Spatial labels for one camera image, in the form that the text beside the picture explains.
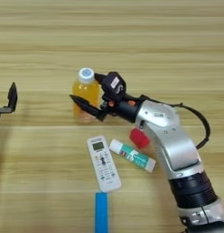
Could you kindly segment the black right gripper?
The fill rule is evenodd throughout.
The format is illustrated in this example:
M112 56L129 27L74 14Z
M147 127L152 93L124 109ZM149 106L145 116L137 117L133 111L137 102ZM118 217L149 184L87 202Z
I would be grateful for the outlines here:
M95 80L101 86L106 83L106 78L106 75L95 73ZM128 122L134 123L136 121L137 112L142 104L141 97L134 97L125 94L120 101L104 100L100 106L102 109L101 110L95 106L90 105L89 102L83 97L76 95L71 95L70 97L82 110L100 121L103 121L108 113L113 117L121 117Z

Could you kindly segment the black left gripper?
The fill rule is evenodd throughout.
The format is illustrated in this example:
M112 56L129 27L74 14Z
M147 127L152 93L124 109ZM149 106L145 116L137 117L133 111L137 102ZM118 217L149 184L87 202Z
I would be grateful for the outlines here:
M10 114L12 112L15 112L16 103L17 103L17 90L15 83L13 83L10 86L7 98L8 98L8 106L4 106L0 108L0 116L2 114Z

